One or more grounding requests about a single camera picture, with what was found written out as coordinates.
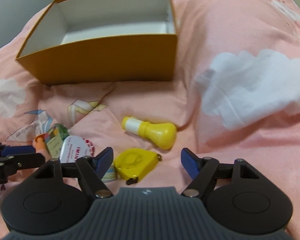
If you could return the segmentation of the pink cloud print blanket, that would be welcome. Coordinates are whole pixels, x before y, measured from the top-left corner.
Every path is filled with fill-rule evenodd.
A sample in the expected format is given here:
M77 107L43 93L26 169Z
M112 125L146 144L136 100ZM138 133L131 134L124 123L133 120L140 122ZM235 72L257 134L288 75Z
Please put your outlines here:
M182 148L222 163L243 158L293 203L288 232L300 239L300 9L293 0L173 0L178 33L171 82L47 87L15 57L41 17L0 49L0 142L31 144L55 123L119 154L153 144L126 133L127 116L178 128L173 148L138 187L190 178Z

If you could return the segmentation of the yellow tape measure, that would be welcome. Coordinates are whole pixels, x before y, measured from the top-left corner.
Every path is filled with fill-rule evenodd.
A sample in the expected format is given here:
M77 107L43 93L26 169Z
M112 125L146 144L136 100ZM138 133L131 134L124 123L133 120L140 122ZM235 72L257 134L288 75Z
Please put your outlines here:
M151 172L162 156L156 152L141 148L130 148L114 159L114 167L127 185L138 183Z

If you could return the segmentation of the white round mint tin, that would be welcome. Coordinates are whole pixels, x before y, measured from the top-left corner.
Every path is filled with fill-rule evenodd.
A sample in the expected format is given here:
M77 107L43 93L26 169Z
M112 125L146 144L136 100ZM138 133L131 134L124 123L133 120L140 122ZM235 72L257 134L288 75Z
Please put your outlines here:
M93 156L94 151L95 147L90 140L70 135L63 141L59 159L61 163L74 163L83 156Z

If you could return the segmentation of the orange cardboard box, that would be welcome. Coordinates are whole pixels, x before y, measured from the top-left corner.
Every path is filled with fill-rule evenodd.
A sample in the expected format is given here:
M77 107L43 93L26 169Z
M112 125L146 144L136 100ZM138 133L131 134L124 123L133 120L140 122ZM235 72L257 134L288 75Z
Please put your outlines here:
M48 86L171 81L177 40L172 0L55 0L16 59Z

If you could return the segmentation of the green sanitizer bottle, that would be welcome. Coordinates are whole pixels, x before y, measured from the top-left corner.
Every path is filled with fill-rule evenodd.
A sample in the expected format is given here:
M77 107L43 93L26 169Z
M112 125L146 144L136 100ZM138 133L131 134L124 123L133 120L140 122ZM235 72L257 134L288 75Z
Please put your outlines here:
M51 158L59 158L63 141L69 135L68 129L61 124L54 124L44 134L46 148L51 155Z

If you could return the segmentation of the yellow plastic bottle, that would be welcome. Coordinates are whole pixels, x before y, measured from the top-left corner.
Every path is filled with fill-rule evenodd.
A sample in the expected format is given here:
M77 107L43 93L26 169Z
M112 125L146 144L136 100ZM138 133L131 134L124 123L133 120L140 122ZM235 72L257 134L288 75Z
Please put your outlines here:
M177 128L170 122L153 124L127 116L121 125L126 132L148 139L163 150L170 149L177 138Z

